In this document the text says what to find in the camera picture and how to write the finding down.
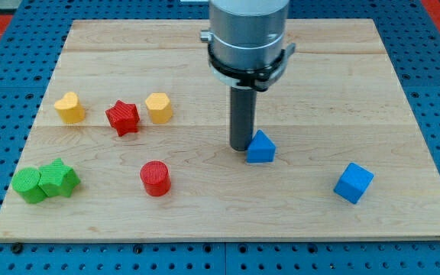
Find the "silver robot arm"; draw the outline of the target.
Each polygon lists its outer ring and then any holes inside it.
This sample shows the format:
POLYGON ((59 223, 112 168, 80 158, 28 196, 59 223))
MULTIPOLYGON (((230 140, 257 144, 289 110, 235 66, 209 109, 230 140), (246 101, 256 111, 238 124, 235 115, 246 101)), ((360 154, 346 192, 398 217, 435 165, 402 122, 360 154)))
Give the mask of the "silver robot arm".
POLYGON ((267 91, 296 49, 283 45, 289 7, 289 0, 210 0, 200 37, 212 74, 232 88, 267 91))

